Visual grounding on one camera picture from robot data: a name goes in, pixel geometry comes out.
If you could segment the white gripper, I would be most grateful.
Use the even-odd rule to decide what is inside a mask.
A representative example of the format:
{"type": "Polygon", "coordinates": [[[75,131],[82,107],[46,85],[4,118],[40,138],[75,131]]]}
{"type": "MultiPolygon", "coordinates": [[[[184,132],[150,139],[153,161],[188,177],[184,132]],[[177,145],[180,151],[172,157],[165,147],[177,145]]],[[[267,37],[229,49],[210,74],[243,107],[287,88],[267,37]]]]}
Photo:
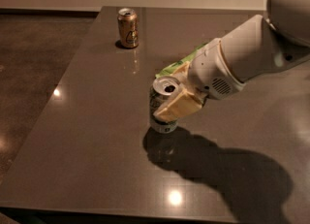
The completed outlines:
{"type": "Polygon", "coordinates": [[[195,88],[180,84],[169,99],[162,104],[154,116],[162,122],[171,122],[198,112],[205,104],[207,96],[222,100],[241,91],[245,83],[230,70],[222,52],[219,38],[198,48],[191,62],[178,66],[172,77],[186,80],[195,88]]]}

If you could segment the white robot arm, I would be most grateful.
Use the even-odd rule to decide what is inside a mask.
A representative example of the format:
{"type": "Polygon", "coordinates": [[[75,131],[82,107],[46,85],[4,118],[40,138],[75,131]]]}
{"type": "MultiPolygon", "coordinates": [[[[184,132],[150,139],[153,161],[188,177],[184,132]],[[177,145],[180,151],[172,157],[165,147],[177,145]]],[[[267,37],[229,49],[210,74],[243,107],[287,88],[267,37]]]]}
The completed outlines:
{"type": "Polygon", "coordinates": [[[222,100],[257,76],[279,73],[309,59],[310,0],[267,0],[256,15],[222,38],[166,68],[180,87],[155,111],[163,122],[199,111],[205,100],[222,100]]]}

